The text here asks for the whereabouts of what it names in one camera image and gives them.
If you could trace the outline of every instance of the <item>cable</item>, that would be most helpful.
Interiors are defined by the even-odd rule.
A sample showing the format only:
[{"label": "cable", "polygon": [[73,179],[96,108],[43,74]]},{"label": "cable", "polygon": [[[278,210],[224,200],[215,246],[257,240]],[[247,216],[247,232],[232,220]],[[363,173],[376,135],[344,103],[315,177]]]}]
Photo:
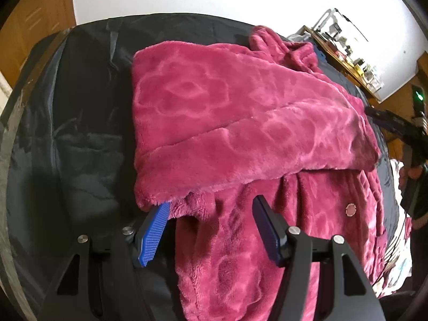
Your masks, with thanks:
[{"label": "cable", "polygon": [[357,26],[352,23],[352,21],[350,21],[350,19],[346,16],[344,16],[342,13],[339,12],[339,10],[337,8],[335,8],[335,10],[337,11],[337,13],[339,13],[347,22],[351,23],[355,29],[358,30],[358,32],[365,38],[365,40],[368,42],[369,40],[367,39],[367,37],[364,36],[364,34],[360,31],[360,29],[357,28]]},{"label": "cable", "polygon": [[[407,218],[407,211],[406,211],[406,210],[404,210],[404,214],[405,214],[405,216],[406,216],[406,218]],[[392,253],[395,251],[395,249],[397,248],[397,245],[400,243],[400,237],[401,237],[401,234],[402,234],[402,232],[403,232],[404,227],[406,226],[406,218],[405,218],[405,219],[404,219],[404,221],[403,221],[403,226],[402,226],[402,228],[401,228],[401,230],[400,230],[400,234],[399,234],[399,235],[398,235],[398,237],[397,237],[397,242],[394,244],[394,246],[393,246],[393,248],[392,248],[392,252],[391,252],[390,258],[389,258],[389,259],[388,259],[388,261],[385,263],[385,265],[384,265],[384,269],[382,269],[382,272],[380,273],[380,275],[378,276],[378,278],[376,279],[376,281],[372,284],[372,287],[373,287],[373,286],[375,286],[375,285],[380,281],[380,279],[384,276],[384,273],[385,273],[385,270],[386,270],[386,268],[387,268],[388,264],[392,262],[392,256],[393,256],[393,254],[392,254]]]}]

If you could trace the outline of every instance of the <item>metal screw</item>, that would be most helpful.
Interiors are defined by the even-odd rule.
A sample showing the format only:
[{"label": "metal screw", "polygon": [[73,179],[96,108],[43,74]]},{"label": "metal screw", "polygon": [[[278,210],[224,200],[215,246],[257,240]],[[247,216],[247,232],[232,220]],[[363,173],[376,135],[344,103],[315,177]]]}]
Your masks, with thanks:
[{"label": "metal screw", "polygon": [[122,228],[122,234],[123,235],[131,235],[133,233],[132,227],[123,227]]},{"label": "metal screw", "polygon": [[85,235],[85,234],[82,234],[80,237],[78,237],[78,243],[80,243],[80,244],[83,244],[83,243],[85,243],[85,242],[87,242],[88,241],[88,236],[87,235]]},{"label": "metal screw", "polygon": [[343,244],[343,243],[345,243],[345,238],[344,238],[344,237],[342,237],[341,235],[335,235],[335,236],[333,237],[333,241],[334,241],[336,244]]},{"label": "metal screw", "polygon": [[299,235],[299,234],[300,234],[300,232],[301,232],[301,230],[300,230],[300,228],[299,228],[299,227],[291,226],[291,227],[289,227],[289,228],[288,228],[288,232],[289,232],[290,234],[293,234],[293,235]]}]

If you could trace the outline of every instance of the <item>pink fleece robe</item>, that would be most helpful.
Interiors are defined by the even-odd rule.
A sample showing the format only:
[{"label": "pink fleece robe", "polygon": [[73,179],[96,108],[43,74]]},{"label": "pink fleece robe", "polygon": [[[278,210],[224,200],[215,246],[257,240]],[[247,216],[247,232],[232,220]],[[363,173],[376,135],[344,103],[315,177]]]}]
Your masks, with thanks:
[{"label": "pink fleece robe", "polygon": [[[255,226],[258,194],[308,235],[343,235],[371,281],[384,264],[380,152],[361,100],[309,43],[258,26],[250,46],[167,41],[134,57],[135,196],[141,208],[171,201],[189,321],[268,318],[283,269]],[[304,320],[317,288],[313,264]]]}]

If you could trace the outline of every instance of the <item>black metal bracket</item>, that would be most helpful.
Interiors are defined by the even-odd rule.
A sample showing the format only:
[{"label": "black metal bracket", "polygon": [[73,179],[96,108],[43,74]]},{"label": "black metal bracket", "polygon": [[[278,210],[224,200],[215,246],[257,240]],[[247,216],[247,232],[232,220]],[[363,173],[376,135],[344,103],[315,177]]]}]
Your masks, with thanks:
[{"label": "black metal bracket", "polygon": [[254,198],[253,216],[269,258],[286,267],[269,321],[302,319],[313,262],[320,262],[314,320],[385,320],[372,286],[342,236],[331,240],[307,236],[274,213],[264,196]]},{"label": "black metal bracket", "polygon": [[[132,226],[118,230],[107,245],[81,235],[58,268],[38,321],[154,320],[135,269],[135,233],[143,227],[146,217],[143,213]],[[99,255],[107,256],[111,262],[116,292],[114,311],[110,301],[103,298],[102,271],[97,267]]]}]

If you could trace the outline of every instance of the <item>blue gripper pad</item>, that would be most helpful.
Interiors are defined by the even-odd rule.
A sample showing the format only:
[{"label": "blue gripper pad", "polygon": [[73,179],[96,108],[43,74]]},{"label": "blue gripper pad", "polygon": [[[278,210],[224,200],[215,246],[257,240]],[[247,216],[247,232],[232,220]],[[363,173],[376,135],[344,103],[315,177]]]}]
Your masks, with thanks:
[{"label": "blue gripper pad", "polygon": [[141,250],[138,256],[141,266],[146,267],[147,263],[155,257],[169,215],[170,203],[168,202],[154,206],[144,220],[141,227]]},{"label": "blue gripper pad", "polygon": [[281,267],[283,259],[280,249],[287,242],[287,235],[277,216],[264,196],[256,196],[253,199],[253,217],[266,253],[271,261]]}]

